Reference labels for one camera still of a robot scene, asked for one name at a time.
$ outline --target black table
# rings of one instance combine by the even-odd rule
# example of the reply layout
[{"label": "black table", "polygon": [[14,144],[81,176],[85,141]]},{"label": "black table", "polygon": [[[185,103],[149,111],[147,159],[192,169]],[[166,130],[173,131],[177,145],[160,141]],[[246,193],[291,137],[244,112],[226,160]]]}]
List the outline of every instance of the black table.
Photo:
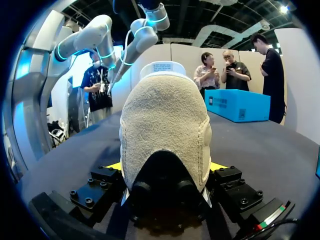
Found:
[{"label": "black table", "polygon": [[[211,112],[208,114],[212,128],[212,161],[240,169],[250,186],[263,190],[265,202],[274,197],[284,202],[293,201],[296,206],[290,217],[300,217],[320,186],[315,175],[319,145],[271,121],[233,123]],[[90,169],[98,162],[106,159],[110,165],[118,163],[120,115],[120,112],[115,113],[81,131],[40,159],[17,185],[25,203],[41,192],[50,194],[52,190],[68,199],[69,191],[83,186]],[[238,226],[228,219],[227,222],[234,235]],[[132,226],[126,237],[153,238],[147,230]],[[165,235],[161,238],[209,239],[209,235],[202,226],[188,228],[178,237]]]}]

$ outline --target glasses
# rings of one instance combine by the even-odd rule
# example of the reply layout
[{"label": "glasses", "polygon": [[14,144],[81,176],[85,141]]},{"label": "glasses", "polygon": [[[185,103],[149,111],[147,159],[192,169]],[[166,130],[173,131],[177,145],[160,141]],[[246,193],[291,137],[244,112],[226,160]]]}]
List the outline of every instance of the glasses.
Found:
[{"label": "glasses", "polygon": [[224,59],[230,59],[231,57],[233,57],[232,55],[225,55],[223,56]]}]

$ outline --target robotic arm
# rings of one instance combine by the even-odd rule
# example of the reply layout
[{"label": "robotic arm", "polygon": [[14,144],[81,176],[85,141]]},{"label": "robotic arm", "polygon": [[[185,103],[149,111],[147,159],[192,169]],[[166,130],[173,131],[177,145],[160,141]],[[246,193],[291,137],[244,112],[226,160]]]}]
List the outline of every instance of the robotic arm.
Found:
[{"label": "robotic arm", "polygon": [[[141,1],[139,6],[146,19],[140,18],[132,22],[126,36],[125,50],[119,59],[116,60],[112,43],[112,19],[107,15],[96,16],[82,31],[75,32],[59,42],[54,50],[55,58],[63,62],[78,51],[96,48],[100,62],[110,69],[109,94],[114,83],[121,79],[137,58],[158,42],[157,31],[164,31],[170,26],[165,6],[160,3],[156,8],[149,9],[155,6],[150,2],[152,1]],[[134,40],[127,46],[130,33],[134,35]]]},{"label": "robotic arm", "polygon": [[96,16],[82,31],[71,34],[56,45],[55,58],[63,62],[78,51],[96,48],[102,63],[107,68],[114,67],[116,56],[111,27],[112,19],[109,16]]}]

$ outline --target blue cardboard box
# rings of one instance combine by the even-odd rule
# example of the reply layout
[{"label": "blue cardboard box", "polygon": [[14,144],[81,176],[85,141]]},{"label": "blue cardboard box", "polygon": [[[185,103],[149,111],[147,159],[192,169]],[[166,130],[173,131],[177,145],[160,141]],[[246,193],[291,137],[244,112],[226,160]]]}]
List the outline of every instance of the blue cardboard box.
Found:
[{"label": "blue cardboard box", "polygon": [[206,109],[235,123],[267,121],[270,96],[238,89],[205,90]]}]

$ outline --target lanyard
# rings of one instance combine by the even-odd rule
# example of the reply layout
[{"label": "lanyard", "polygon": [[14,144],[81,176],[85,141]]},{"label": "lanyard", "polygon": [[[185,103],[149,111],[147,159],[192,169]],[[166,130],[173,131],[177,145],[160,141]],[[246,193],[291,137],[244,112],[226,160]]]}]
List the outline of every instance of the lanyard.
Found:
[{"label": "lanyard", "polygon": [[98,75],[100,76],[100,82],[102,83],[103,82],[103,78],[102,77],[103,77],[104,69],[101,68],[101,73],[99,72],[98,69],[96,71],[98,72]]}]

